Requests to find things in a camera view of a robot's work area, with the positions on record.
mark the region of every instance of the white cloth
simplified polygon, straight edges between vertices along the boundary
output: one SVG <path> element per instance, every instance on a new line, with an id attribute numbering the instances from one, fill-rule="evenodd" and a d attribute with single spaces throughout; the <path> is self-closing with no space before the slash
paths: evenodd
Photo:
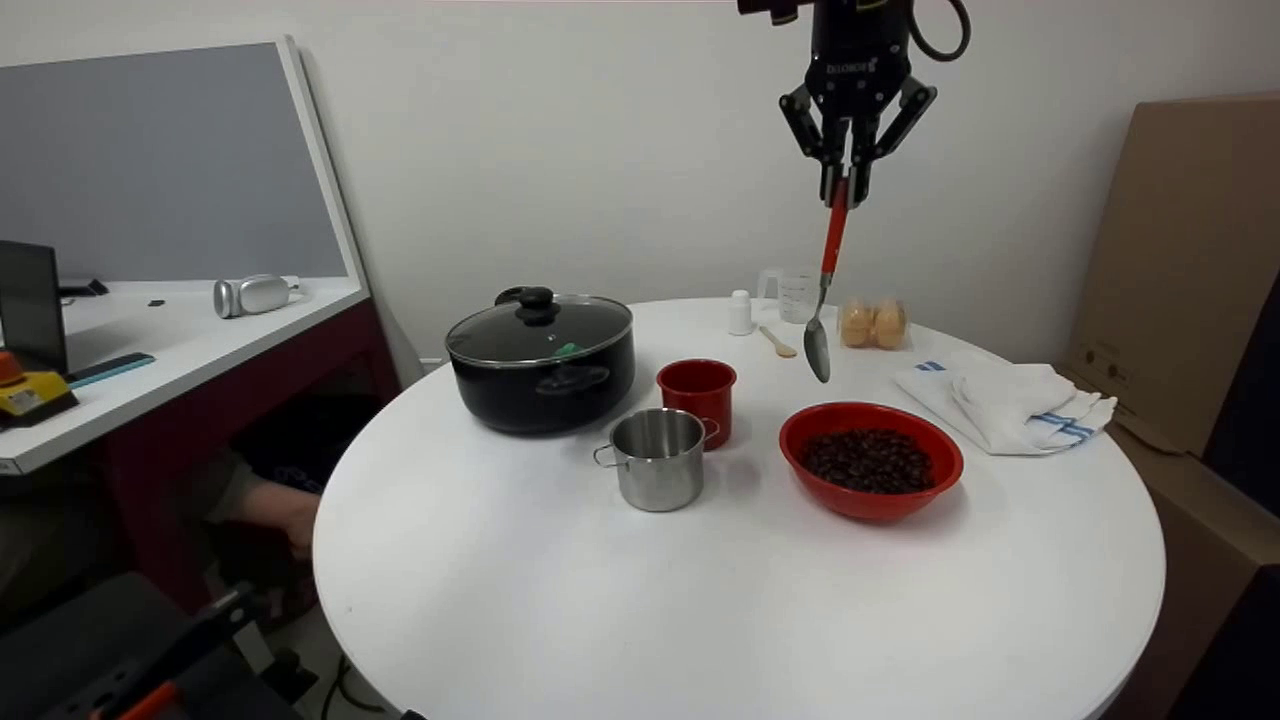
<path id="1" fill-rule="evenodd" d="M 898 385 L 992 455 L 1054 455 L 1104 431 L 1117 416 L 1112 398 L 1082 391 L 1050 365 L 963 373 L 915 365 L 898 373 Z"/>

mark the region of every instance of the white table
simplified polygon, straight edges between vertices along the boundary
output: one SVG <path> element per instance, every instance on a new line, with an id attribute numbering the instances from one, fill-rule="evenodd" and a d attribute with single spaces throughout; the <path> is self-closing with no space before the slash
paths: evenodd
<path id="1" fill-rule="evenodd" d="M 834 352 L 834 385 L 727 336 L 726 302 L 635 303 L 640 389 L 676 358 L 738 365 L 738 437 L 673 516 L 593 465 L 614 420 L 558 440 L 484 431 L 448 369 L 341 460 L 318 579 L 351 666 L 431 720 L 1058 720 L 1092 716 L 1141 659 L 1165 545 L 1112 440 L 1058 460 L 963 445 L 927 512 L 868 530 L 818 510 L 776 454 L 787 412 L 886 401 L 887 373 L 989 352 L 914 329 Z M 772 324 L 799 344 L 799 324 Z"/>

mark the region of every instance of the black pot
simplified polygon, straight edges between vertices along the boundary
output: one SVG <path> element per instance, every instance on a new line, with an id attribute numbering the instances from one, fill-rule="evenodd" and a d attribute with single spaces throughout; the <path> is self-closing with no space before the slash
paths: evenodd
<path id="1" fill-rule="evenodd" d="M 473 416 L 508 437 L 600 420 L 635 375 L 634 308 L 604 295 L 508 290 L 444 344 Z"/>

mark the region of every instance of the red cup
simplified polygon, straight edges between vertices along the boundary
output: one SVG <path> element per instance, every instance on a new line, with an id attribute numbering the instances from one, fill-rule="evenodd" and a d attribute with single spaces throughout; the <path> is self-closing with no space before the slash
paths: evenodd
<path id="1" fill-rule="evenodd" d="M 705 420 L 709 454 L 731 437 L 731 385 L 738 373 L 719 361 L 676 361 L 656 373 L 665 389 L 665 407 L 686 407 Z"/>

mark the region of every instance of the metal cup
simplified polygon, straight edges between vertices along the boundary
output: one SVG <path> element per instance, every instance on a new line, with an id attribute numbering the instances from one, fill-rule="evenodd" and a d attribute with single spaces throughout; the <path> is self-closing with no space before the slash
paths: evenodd
<path id="1" fill-rule="evenodd" d="M 625 501 L 640 512 L 676 512 L 705 493 L 705 426 L 687 412 L 635 412 L 608 431 L 608 454 Z"/>

